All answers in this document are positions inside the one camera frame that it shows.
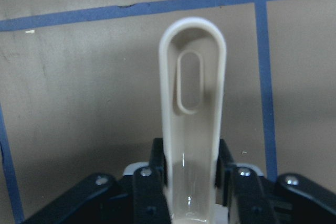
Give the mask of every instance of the silver screw head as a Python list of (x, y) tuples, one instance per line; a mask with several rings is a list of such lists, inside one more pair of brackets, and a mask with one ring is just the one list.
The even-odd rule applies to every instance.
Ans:
[(96, 185), (101, 186), (107, 183), (107, 181), (109, 181), (108, 178), (106, 177), (102, 177), (102, 176), (98, 176), (96, 179)]
[(150, 167), (144, 167), (141, 169), (141, 176), (150, 176), (152, 174), (152, 170)]
[(240, 176), (248, 177), (251, 175), (251, 170), (246, 167), (241, 167), (238, 169), (238, 173), (240, 174)]
[(299, 184), (299, 180), (295, 176), (286, 176), (285, 181), (287, 185), (297, 186)]

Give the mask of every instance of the screw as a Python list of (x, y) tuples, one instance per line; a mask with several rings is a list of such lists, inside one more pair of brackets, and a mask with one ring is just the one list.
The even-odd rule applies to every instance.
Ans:
[(241, 167), (238, 169), (238, 173), (240, 174), (240, 176), (248, 177), (251, 175), (251, 170), (246, 167)]
[(299, 180), (294, 176), (286, 176), (285, 181), (287, 185), (297, 186), (299, 184)]
[(150, 167), (144, 167), (141, 169), (141, 176), (150, 176), (152, 174), (152, 170)]
[(102, 176), (98, 176), (96, 179), (96, 185), (101, 186), (107, 183), (107, 181), (109, 181), (108, 178), (106, 177), (102, 177)]

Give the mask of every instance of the white paint chip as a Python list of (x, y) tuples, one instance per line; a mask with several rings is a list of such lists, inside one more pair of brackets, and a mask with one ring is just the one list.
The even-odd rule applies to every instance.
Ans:
[(25, 33), (27, 33), (27, 34), (34, 34), (34, 33), (35, 33), (35, 30), (25, 31)]

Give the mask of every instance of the white handle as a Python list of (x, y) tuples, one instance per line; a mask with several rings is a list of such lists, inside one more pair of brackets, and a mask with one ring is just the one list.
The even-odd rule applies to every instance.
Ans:
[(226, 45), (211, 22), (171, 25), (160, 42), (166, 197), (174, 224), (213, 223)]

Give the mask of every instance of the oval slot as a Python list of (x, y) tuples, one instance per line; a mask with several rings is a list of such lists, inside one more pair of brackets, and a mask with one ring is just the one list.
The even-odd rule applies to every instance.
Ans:
[(180, 109), (195, 113), (202, 100), (202, 61), (193, 51), (183, 52), (178, 59), (177, 101)]

